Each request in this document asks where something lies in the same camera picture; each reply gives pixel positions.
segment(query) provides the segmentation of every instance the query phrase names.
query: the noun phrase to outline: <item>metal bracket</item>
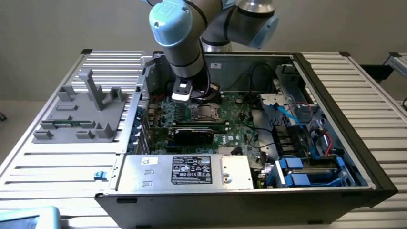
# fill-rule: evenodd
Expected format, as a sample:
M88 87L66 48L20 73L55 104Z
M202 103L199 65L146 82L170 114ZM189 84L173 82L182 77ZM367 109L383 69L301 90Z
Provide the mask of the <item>metal bracket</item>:
M266 106L274 105L278 103L279 105L290 104L293 99L290 96L278 95L278 94L262 94L262 102Z
M402 58L390 56L385 62L385 65L391 66L402 76L407 77L407 63Z
M124 165L124 159L126 155L119 154L116 155L116 162L112 168L112 173L110 177L110 182L108 182L108 188L111 190L116 190L119 188L119 180L120 180L120 175L122 175L122 170L123 170L123 165Z

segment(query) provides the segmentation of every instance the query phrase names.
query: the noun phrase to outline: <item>gray 3d-printed holder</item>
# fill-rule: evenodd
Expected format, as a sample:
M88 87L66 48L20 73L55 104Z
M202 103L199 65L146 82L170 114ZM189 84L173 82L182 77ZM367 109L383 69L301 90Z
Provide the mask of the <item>gray 3d-printed holder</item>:
M34 133L34 143L107 143L114 141L124 109L127 93L112 87L103 93L92 79L92 70L82 69L80 79L88 93L75 93L72 86L62 86L59 101Z

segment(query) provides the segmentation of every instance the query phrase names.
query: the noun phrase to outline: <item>metal slats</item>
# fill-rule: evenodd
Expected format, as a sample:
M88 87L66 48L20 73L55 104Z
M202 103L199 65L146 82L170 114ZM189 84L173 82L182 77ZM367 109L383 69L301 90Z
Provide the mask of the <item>metal slats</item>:
M137 81L142 74L143 52L92 52L82 58L62 85L70 83L78 93L87 92L78 77L80 68L94 70L94 80L104 92L122 87L130 93L126 112ZM50 113L50 107L42 116ZM103 144L34 144L28 135L8 169L0 177L0 210L54 205L63 218L107 216L94 200L96 192L108 188L110 180L95 181L98 171L112 173L126 116L112 143Z
M142 55L142 52L94 51L87 57L87 66L95 68L95 82L106 91L111 86L122 85L126 90L131 90L137 85L137 79L142 74L141 68L118 64L138 64ZM331 225L269 228L407 228L407 123L346 57L335 52L306 52L305 56L401 193L375 208L355 209ZM76 74L72 75L71 82L76 91L86 91ZM126 117L127 110L119 124L120 130L124 128ZM7 187L6 190L15 191L0 192L0 211L27 206L55 205L60 209L63 228L119 228L94 201L95 193L99 189L107 188L108 182L91 180L96 171L112 171L115 143L111 145L114 146L106 144L102 147L103 152L90 145L82 145L56 153L51 147L34 148L28 143L12 161L7 179L2 177L2 181L8 181L8 184L0 188L4 190ZM75 155L76 159L70 160L70 155Z

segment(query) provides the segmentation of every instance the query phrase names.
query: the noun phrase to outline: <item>sticker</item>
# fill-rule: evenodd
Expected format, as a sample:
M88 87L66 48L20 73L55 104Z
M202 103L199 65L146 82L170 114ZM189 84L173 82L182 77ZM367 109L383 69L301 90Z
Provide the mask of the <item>sticker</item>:
M142 158L142 165L157 165L159 163L158 157L145 157Z
M171 183L175 185L211 184L211 157L175 156L173 158Z
M211 68L221 69L222 68L222 64L221 63L213 63L211 64Z

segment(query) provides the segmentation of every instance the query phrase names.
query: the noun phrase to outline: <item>gray floor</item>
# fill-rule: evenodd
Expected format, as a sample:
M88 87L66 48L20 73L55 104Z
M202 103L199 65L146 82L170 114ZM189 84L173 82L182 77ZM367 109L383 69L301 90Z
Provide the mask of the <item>gray floor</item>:
M0 163L10 154L46 102L0 100L0 112L7 120L0 122Z

